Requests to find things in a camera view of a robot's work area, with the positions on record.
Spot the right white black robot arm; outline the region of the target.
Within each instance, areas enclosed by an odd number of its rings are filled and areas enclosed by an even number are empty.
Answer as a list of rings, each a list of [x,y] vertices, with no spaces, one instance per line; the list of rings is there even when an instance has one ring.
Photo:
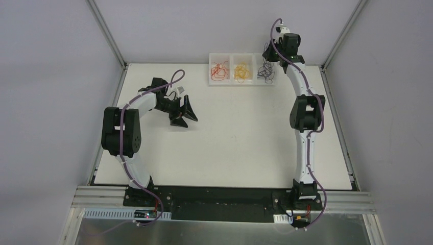
[[[305,61],[298,54],[300,42],[300,35],[281,32],[271,39],[262,56],[269,62],[279,64],[296,95],[290,112],[290,126],[296,138],[296,171],[288,195],[288,206],[298,210],[320,210],[322,200],[320,185],[314,177],[314,147],[316,135],[323,131],[326,98],[316,94],[308,82]]]

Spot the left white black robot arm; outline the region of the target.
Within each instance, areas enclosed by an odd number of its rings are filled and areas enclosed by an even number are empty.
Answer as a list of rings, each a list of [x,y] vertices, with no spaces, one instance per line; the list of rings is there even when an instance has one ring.
[[[129,187],[138,189],[137,201],[146,207],[160,200],[148,188],[152,177],[138,154],[142,145],[140,119],[158,110],[167,114],[170,126],[187,129],[187,119],[198,121],[184,89],[171,89],[177,82],[179,79],[153,78],[149,86],[139,89],[125,104],[104,110],[101,146],[121,164]]]

